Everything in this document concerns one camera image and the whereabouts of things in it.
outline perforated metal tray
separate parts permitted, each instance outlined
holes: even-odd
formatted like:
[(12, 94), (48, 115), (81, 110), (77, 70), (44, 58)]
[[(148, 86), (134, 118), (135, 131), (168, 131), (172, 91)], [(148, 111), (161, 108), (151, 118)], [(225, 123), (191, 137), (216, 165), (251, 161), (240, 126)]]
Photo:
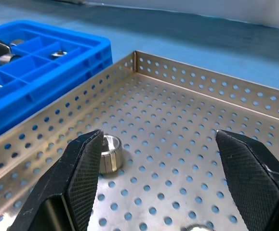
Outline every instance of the perforated metal tray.
[(0, 137), (0, 230), (78, 135), (118, 136), (124, 166), (100, 176), (89, 231), (247, 228), (228, 191), (217, 129), (279, 160), (279, 90), (135, 51)]

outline blue surface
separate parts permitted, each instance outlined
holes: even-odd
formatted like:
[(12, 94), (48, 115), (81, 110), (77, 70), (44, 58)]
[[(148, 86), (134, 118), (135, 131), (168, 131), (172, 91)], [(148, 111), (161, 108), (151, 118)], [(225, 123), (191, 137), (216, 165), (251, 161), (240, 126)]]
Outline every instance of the blue surface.
[[(14, 39), (25, 42), (11, 47), (20, 58), (0, 65), (0, 134), (112, 64), (110, 41), (99, 36), (32, 21), (1, 25), (0, 40)], [(67, 55), (51, 59), (58, 50)]]
[(141, 50), (279, 89), (279, 29), (183, 13), (0, 0), (0, 24), (17, 19), (109, 38), (114, 62)]

